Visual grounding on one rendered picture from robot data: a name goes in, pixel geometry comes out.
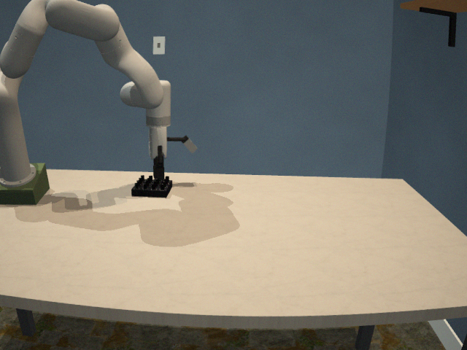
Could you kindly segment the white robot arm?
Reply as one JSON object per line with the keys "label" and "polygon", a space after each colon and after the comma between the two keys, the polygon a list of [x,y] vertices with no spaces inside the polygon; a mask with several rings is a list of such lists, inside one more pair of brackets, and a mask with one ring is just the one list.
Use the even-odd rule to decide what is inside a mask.
{"label": "white robot arm", "polygon": [[117,14],[106,4],[92,6],[77,0],[31,0],[27,4],[0,55],[1,185],[19,187],[36,176],[28,159],[18,90],[49,25],[94,40],[104,61],[131,79],[122,87],[120,98],[128,106],[145,108],[147,125],[171,123],[170,82],[159,80],[119,24]]}

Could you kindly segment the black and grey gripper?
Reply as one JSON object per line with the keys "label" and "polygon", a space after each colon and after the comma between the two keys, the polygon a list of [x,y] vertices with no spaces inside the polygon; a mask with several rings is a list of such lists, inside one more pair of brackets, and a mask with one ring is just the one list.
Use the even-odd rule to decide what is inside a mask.
{"label": "black and grey gripper", "polygon": [[147,125],[149,128],[149,152],[150,158],[154,162],[153,177],[155,179],[164,180],[164,163],[167,153],[167,129],[169,125],[153,126]]}

